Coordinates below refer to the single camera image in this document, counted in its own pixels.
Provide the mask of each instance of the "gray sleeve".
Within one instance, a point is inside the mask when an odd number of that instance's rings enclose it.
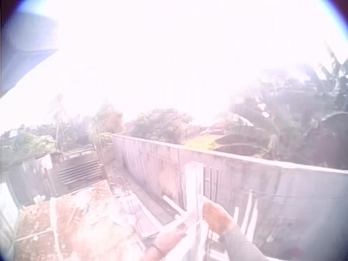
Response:
[[[229,261],[268,261],[261,251],[242,234],[238,226],[226,231],[220,241],[224,245]]]

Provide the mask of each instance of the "sky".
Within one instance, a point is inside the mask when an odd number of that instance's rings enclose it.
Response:
[[[59,51],[0,100],[0,133],[51,120],[65,97],[70,115],[94,114],[108,100],[125,121],[174,107],[212,122],[262,67],[328,64],[347,38],[315,0],[48,0],[21,8],[58,20]]]

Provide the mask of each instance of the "overexposed sky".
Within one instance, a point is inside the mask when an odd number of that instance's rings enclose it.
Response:
[[[48,121],[59,92],[71,115],[108,99],[126,121],[175,107],[206,123],[261,67],[326,64],[324,40],[348,57],[343,30],[315,0],[50,0],[39,9],[60,22],[60,51],[0,100],[0,133]]]

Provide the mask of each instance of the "gray concrete wall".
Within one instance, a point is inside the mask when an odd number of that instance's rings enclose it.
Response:
[[[239,207],[239,225],[252,191],[253,205],[258,200],[253,242],[269,255],[295,247],[307,249],[307,244],[320,246],[324,243],[317,241],[323,233],[338,241],[347,238],[342,216],[348,209],[348,171],[199,151],[129,136],[114,135],[113,147],[116,160],[147,191],[158,198],[166,195],[182,207],[183,167],[191,161],[202,162],[208,172],[211,168],[213,176],[218,170],[217,203],[232,215]]]

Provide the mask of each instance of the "concrete wall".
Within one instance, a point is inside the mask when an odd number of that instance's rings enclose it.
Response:
[[[253,242],[270,256],[286,259],[285,252],[312,245],[330,251],[348,238],[348,222],[343,218],[348,216],[348,171],[199,151],[129,136],[114,135],[113,147],[116,160],[147,191],[158,198],[166,195],[182,207],[184,165],[202,162],[207,177],[212,170],[213,180],[218,171],[217,203],[232,215],[239,207],[239,225],[252,190],[252,207],[258,201]],[[330,236],[335,243],[327,242]]]

